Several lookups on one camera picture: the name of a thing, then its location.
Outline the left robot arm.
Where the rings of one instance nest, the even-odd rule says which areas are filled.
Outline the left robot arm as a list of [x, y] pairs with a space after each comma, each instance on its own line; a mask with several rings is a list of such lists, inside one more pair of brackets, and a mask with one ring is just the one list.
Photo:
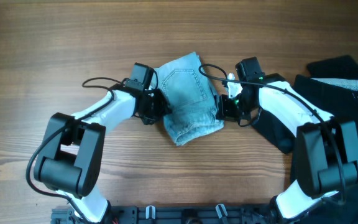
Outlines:
[[96, 185], [107, 133], [135, 114], [149, 125], [169, 112], [159, 89], [114, 86], [81, 112], [55, 113], [27, 165], [27, 183], [34, 188], [33, 180], [41, 182], [47, 196], [67, 200], [81, 223], [110, 223], [111, 205]]

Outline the light blue denim shorts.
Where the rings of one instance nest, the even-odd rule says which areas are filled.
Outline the light blue denim shorts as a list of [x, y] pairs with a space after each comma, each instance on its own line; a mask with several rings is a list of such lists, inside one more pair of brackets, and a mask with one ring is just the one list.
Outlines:
[[218, 98], [211, 81], [200, 74], [196, 52], [155, 68], [158, 83], [171, 113], [163, 117], [164, 127], [176, 146], [219, 131], [224, 121], [216, 119]]

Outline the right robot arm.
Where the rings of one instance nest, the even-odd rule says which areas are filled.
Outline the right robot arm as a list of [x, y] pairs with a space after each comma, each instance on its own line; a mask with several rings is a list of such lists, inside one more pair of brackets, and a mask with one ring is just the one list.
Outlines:
[[227, 94], [219, 99], [217, 119], [253, 125], [260, 117], [251, 112], [266, 111], [295, 138], [296, 179], [260, 216], [270, 223], [295, 223], [321, 205], [345, 205], [347, 188], [358, 184], [355, 123], [313, 105], [281, 75], [266, 75], [255, 57], [237, 63], [236, 72], [221, 79]]

